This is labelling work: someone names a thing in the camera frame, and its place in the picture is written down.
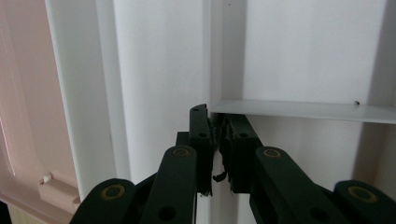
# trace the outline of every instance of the white panel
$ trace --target white panel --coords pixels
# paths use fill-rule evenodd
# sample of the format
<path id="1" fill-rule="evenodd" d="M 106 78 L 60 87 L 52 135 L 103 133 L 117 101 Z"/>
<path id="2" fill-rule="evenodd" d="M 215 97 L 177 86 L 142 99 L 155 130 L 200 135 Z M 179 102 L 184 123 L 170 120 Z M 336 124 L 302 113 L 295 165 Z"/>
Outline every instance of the white panel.
<path id="1" fill-rule="evenodd" d="M 81 198 L 116 177 L 94 1 L 47 1 Z"/>
<path id="2" fill-rule="evenodd" d="M 249 1 L 243 98 L 365 103 L 385 5 Z"/>
<path id="3" fill-rule="evenodd" d="M 208 100 L 209 3 L 115 1 L 114 8 L 129 160 L 138 183 L 158 171 L 177 132 L 189 129 L 190 108 Z M 198 205 L 198 222 L 207 223 L 208 200 L 199 198 Z"/>

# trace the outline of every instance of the small hole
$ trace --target small hole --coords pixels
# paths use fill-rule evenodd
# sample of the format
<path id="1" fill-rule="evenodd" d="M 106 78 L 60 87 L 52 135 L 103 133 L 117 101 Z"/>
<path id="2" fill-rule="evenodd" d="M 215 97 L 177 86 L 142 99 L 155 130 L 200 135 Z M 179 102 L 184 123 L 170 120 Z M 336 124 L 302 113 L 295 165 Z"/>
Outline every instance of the small hole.
<path id="1" fill-rule="evenodd" d="M 176 216 L 176 211 L 172 207 L 163 207 L 158 213 L 158 218 L 162 221 L 170 221 Z"/>
<path id="2" fill-rule="evenodd" d="M 314 219 L 316 219 L 319 222 L 329 222 L 330 221 L 330 217 L 329 215 L 318 208 L 313 208 L 311 209 L 311 217 L 313 217 Z"/>

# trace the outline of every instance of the white shelf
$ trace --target white shelf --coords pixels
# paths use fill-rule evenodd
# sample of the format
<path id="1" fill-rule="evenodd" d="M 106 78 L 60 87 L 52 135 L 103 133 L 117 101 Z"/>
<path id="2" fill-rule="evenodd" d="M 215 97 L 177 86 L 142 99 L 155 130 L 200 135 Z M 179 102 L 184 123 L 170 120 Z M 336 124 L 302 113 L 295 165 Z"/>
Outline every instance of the white shelf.
<path id="1" fill-rule="evenodd" d="M 215 113 L 309 119 L 340 119 L 396 124 L 396 108 L 372 105 L 221 100 L 213 105 L 210 111 Z"/>

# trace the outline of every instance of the joint screw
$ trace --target joint screw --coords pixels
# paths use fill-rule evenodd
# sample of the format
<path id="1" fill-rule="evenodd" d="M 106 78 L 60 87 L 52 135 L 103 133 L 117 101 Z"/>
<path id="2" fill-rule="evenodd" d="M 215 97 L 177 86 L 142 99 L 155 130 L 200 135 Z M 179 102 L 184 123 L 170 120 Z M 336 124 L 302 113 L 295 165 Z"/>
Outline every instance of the joint screw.
<path id="1" fill-rule="evenodd" d="M 265 149 L 262 154 L 264 154 L 264 156 L 270 157 L 270 158 L 280 158 L 281 157 L 280 152 L 275 149 Z"/>
<path id="2" fill-rule="evenodd" d="M 188 157 L 190 155 L 190 152 L 186 148 L 176 148 L 172 151 L 172 154 L 175 157 Z"/>
<path id="3" fill-rule="evenodd" d="M 364 203 L 376 203 L 378 201 L 378 198 L 370 190 L 359 186 L 351 186 L 347 188 L 347 192 Z"/>
<path id="4" fill-rule="evenodd" d="M 105 201 L 113 201 L 122 197 L 125 193 L 125 187 L 123 185 L 110 185 L 102 190 L 100 196 Z"/>

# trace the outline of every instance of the white wall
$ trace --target white wall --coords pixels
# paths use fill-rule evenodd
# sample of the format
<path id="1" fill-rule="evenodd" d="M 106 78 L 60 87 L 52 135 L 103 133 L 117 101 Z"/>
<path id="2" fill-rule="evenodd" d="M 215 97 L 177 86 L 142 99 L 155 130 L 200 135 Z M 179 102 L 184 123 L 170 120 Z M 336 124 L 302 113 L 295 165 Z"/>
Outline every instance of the white wall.
<path id="1" fill-rule="evenodd" d="M 101 36 L 95 47 L 101 50 L 95 55 L 102 53 L 105 70 L 113 65 L 108 71 L 118 76 L 110 88 L 120 90 L 111 89 L 122 98 L 116 105 L 122 113 L 113 112 L 124 117 L 125 140 L 120 141 L 126 141 L 128 152 L 120 155 L 129 158 L 134 182 L 157 171 L 164 151 L 175 143 L 177 131 L 188 130 L 188 110 L 194 105 L 213 105 L 219 99 L 390 105 L 393 99 L 396 48 L 391 37 L 396 26 L 390 0 L 115 1 L 105 5 L 98 4 L 98 11 L 101 6 L 114 9 L 115 28 L 111 24 L 106 28 L 100 19 L 99 31 L 93 27 L 85 33 L 88 29 L 78 28 L 83 35 L 77 36 L 85 39 L 88 35 L 94 41 L 96 35 Z M 75 10 L 77 14 L 72 15 L 82 19 L 90 12 L 94 21 L 92 8 L 88 3 L 86 7 L 87 11 Z M 65 9 L 58 10 L 60 15 L 65 13 Z M 64 25 L 79 27 L 77 19 L 63 20 L 71 20 Z M 116 36 L 104 38 L 106 29 Z M 74 46 L 78 41 L 73 37 L 68 44 Z M 105 60 L 108 53 L 104 49 L 111 46 L 115 55 Z M 101 83 L 110 90 L 108 71 Z M 96 72 L 103 71 L 87 70 L 88 74 Z M 106 97 L 112 101 L 108 92 Z M 110 118 L 107 129 L 115 120 L 112 110 L 108 111 L 109 117 L 102 115 Z M 381 148 L 366 146 L 381 145 L 386 126 L 318 119 L 249 119 L 265 145 L 287 150 L 326 188 L 353 176 L 374 180 Z M 221 169 L 220 159 L 216 162 Z M 247 203 L 246 197 L 231 196 L 227 184 L 214 191 L 213 223 L 236 223 L 244 218 L 244 223 L 254 222 L 249 208 L 238 203 Z M 201 202 L 206 206 L 200 209 L 205 217 L 202 222 L 207 223 L 207 202 Z"/>

